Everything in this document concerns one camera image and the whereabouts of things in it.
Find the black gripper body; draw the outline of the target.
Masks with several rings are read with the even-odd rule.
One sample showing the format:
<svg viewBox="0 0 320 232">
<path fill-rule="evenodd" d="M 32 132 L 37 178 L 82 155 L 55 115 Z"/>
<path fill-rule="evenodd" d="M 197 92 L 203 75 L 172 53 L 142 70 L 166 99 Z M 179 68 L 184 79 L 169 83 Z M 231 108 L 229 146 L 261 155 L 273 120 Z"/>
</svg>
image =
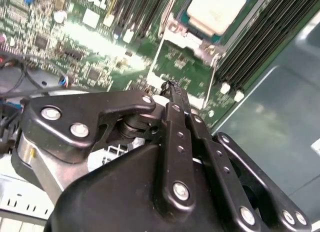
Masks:
<svg viewBox="0 0 320 232">
<path fill-rule="evenodd" d="M 192 143 L 145 144 L 73 181 L 48 232 L 228 232 Z"/>
</svg>

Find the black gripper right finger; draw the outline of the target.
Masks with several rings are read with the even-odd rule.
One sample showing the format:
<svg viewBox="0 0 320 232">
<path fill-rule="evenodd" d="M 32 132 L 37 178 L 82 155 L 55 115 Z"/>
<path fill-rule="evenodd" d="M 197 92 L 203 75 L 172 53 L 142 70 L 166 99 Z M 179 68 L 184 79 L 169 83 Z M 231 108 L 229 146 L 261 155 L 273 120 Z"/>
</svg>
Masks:
<svg viewBox="0 0 320 232">
<path fill-rule="evenodd" d="M 186 113 L 192 151 L 223 228 L 229 232 L 309 232 L 312 225 L 298 206 L 223 132 L 211 135 L 191 112 L 186 91 L 174 84 L 174 101 Z"/>
</svg>

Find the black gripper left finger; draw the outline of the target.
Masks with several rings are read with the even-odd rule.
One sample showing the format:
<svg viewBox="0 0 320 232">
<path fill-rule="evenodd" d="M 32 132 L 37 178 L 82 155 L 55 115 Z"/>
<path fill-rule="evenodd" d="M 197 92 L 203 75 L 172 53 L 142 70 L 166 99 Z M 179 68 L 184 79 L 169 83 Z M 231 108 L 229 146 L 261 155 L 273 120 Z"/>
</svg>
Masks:
<svg viewBox="0 0 320 232">
<path fill-rule="evenodd" d="M 50 175 L 36 176 L 56 205 L 62 192 L 90 173 L 80 168 L 90 153 L 143 138 L 146 144 L 192 143 L 186 112 L 174 101 L 174 84 L 161 91 L 165 105 L 140 90 L 66 94 L 32 98 L 21 117 L 21 141 L 48 156 Z"/>
</svg>

